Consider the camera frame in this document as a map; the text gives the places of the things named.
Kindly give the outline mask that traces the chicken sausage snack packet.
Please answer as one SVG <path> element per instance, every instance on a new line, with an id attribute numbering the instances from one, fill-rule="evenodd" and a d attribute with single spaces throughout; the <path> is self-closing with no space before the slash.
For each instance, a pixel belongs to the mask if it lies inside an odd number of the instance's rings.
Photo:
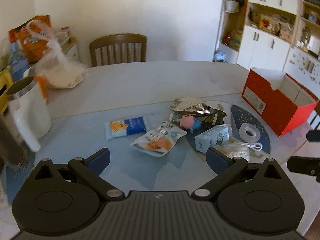
<path id="1" fill-rule="evenodd" d="M 130 144 L 130 147 L 139 152 L 161 158 L 170 152 L 180 138 L 186 135 L 187 132 L 177 125 L 169 121 L 163 121 L 159 127 L 136 139 Z"/>

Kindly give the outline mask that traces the pink blue plush toy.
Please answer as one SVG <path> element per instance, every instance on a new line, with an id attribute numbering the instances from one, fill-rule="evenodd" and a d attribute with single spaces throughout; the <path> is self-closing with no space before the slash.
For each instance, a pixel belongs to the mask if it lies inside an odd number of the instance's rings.
<path id="1" fill-rule="evenodd" d="M 183 115 L 181 118 L 174 121 L 182 129 L 189 130 L 191 134 L 201 127 L 200 120 L 197 120 L 191 115 Z"/>

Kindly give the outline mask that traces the silver crumpled snack bag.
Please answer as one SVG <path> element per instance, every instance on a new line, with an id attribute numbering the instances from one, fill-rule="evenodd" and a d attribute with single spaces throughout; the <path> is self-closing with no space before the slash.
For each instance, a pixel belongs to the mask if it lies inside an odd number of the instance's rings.
<path id="1" fill-rule="evenodd" d="M 192 97 L 175 99 L 169 109 L 183 115 L 203 116 L 210 114 L 210 107 L 206 103 Z"/>

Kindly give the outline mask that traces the blue water bottle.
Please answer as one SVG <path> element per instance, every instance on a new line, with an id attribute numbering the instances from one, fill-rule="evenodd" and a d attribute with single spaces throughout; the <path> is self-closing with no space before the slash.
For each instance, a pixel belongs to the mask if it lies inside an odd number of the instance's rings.
<path id="1" fill-rule="evenodd" d="M 10 45 L 11 53 L 9 56 L 9 65 L 12 78 L 18 81 L 23 78 L 24 72 L 29 68 L 28 59 L 25 57 L 20 42 L 17 40 Z"/>

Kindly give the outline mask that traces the orange snack bag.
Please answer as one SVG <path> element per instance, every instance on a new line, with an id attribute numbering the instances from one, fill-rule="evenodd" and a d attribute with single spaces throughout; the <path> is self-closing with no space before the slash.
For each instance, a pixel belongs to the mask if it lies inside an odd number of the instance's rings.
<path id="1" fill-rule="evenodd" d="M 38 39 L 31 35 L 26 28 L 26 25 L 32 20 L 41 20 L 43 23 L 51 27 L 49 15 L 37 15 L 25 22 L 24 24 L 8 31 L 9 42 L 14 43 L 19 40 L 22 51 L 29 63 L 36 63 L 43 55 L 43 51 L 48 47 L 47 41 Z"/>

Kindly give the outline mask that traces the small blue white carton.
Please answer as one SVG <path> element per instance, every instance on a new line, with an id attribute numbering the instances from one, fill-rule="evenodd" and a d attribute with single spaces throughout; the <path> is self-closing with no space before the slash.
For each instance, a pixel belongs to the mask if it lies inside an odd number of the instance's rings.
<path id="1" fill-rule="evenodd" d="M 232 136 L 231 125 L 214 126 L 195 137 L 195 148 L 198 152 L 207 153 L 209 148 L 217 148 L 225 144 L 230 136 Z"/>

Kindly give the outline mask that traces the clear tape roll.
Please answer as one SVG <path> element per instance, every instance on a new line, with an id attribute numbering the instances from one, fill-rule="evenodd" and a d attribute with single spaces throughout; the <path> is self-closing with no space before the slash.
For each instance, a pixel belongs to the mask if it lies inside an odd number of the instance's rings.
<path id="1" fill-rule="evenodd" d="M 259 130 L 252 124 L 243 123 L 239 128 L 239 135 L 241 139 L 247 143 L 256 143 L 260 139 Z"/>

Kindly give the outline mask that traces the red cardboard shoe box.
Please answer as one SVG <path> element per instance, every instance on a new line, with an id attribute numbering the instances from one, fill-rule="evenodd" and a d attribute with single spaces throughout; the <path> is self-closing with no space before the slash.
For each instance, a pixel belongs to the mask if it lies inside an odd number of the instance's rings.
<path id="1" fill-rule="evenodd" d="M 242 98 L 281 137 L 304 124 L 319 100 L 285 72 L 252 68 Z"/>

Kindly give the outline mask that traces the bag of cotton swabs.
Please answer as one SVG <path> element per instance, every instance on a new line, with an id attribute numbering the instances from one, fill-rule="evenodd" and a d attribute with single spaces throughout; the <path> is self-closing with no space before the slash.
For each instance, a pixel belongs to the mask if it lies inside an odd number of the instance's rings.
<path id="1" fill-rule="evenodd" d="M 219 146 L 217 150 L 230 159 L 233 159 L 234 157 L 241 157 L 249 161 L 249 148 L 247 146 L 227 144 Z"/>

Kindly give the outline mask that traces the small white drawer cabinet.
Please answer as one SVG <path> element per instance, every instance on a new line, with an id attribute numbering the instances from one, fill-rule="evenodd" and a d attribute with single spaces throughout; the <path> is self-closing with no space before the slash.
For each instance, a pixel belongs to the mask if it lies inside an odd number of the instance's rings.
<path id="1" fill-rule="evenodd" d="M 75 37 L 70 37 L 67 41 L 64 41 L 61 44 L 61 48 L 69 61 L 80 61 L 78 43 Z"/>

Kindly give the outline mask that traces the white plastic bag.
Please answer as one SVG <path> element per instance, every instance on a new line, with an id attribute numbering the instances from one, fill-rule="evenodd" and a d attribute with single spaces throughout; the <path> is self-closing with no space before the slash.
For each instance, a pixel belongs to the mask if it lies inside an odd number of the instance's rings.
<path id="1" fill-rule="evenodd" d="M 32 20 L 27 24 L 27 30 L 39 40 L 47 41 L 48 49 L 32 67 L 35 75 L 43 77 L 47 86 L 53 89 L 72 89 L 82 83 L 87 66 L 67 58 L 51 27 L 41 20 Z"/>

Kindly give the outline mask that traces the white shelving cabinet unit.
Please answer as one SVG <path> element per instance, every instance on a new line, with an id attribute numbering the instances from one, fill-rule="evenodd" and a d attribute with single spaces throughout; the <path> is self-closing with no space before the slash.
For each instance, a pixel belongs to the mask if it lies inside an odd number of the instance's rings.
<path id="1" fill-rule="evenodd" d="M 319 94 L 319 0 L 222 0 L 214 59 L 283 71 Z"/>

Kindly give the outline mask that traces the dark snack bag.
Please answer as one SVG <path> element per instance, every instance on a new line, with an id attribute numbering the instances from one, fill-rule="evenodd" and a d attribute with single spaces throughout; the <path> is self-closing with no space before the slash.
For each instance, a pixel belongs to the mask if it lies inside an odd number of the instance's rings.
<path id="1" fill-rule="evenodd" d="M 211 129 L 217 125 L 224 124 L 224 118 L 227 114 L 219 109 L 210 108 L 210 114 L 201 122 L 201 127 L 205 130 Z"/>

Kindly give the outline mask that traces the blue soda biscuit packet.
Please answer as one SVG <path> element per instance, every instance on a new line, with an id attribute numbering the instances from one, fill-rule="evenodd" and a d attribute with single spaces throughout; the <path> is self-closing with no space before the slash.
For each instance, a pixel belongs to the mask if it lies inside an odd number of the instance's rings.
<path id="1" fill-rule="evenodd" d="M 113 120 L 105 123 L 107 140 L 146 133 L 148 130 L 149 123 L 145 116 Z"/>

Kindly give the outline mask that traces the wooden chair behind table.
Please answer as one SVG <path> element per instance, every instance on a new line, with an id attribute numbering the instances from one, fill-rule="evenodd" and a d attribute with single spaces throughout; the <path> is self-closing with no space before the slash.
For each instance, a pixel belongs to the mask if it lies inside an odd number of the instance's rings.
<path id="1" fill-rule="evenodd" d="M 145 62 L 147 37 L 142 34 L 114 34 L 92 41 L 89 44 L 93 67 Z"/>

